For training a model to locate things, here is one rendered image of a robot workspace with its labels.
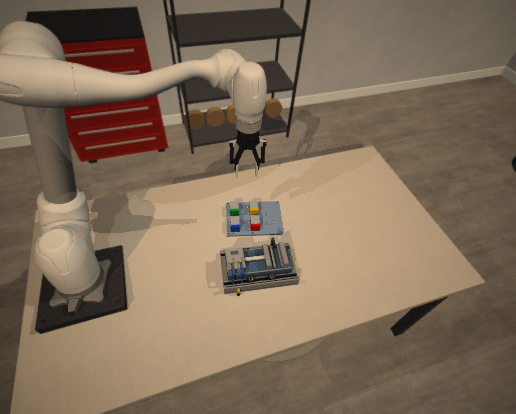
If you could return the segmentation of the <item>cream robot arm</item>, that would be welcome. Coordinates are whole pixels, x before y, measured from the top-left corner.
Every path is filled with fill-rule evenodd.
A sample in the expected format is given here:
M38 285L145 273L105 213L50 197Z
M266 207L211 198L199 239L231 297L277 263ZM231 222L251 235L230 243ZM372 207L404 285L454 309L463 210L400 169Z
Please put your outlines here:
M193 79L228 91L238 131L261 129L264 70L234 50L125 75L66 62L58 38L38 23L16 21L2 30L0 100L22 106L34 152L43 190L37 197L41 235L34 257L56 288L51 307L68 305L68 314L74 315L81 303L103 302L112 265L95 256L86 196L76 190L64 108L145 99Z

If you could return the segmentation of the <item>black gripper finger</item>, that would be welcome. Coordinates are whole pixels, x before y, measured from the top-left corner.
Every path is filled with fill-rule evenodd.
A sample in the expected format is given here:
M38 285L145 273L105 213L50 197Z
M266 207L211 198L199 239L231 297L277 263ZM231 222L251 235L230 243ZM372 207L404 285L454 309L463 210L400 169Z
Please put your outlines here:
M243 143L242 147L238 149L238 152L236 154L236 157L233 159L234 156L234 147L236 144L236 140L229 140L229 146L230 146L230 164L234 164L234 169L236 170L236 178L238 178L238 163L241 158L242 153L244 152L246 148L246 143Z
M259 139L259 140L260 140L260 146L261 146L261 158L260 159L258 157L258 154L257 154L256 148L254 147L254 144L250 143L250 147L252 149L253 155L256 160L255 177L258 177L258 170L259 170L260 163L265 163L265 147L267 145L266 139L263 139L263 140Z

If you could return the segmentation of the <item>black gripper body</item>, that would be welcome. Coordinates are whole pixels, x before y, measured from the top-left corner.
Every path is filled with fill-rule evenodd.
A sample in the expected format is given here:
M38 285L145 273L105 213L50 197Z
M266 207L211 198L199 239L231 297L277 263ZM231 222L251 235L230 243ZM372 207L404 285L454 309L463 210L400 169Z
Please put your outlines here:
M247 142L243 142L243 141L247 141ZM245 150L252 150L251 147L250 147L250 141L254 141L254 142L251 142L254 144L254 147L256 147L259 143L260 143L260 140L259 140L259 131L254 133L254 134L245 134L245 133L242 133L240 131L237 130L237 138L236 138L236 143L242 147L243 143L246 143L246 148Z

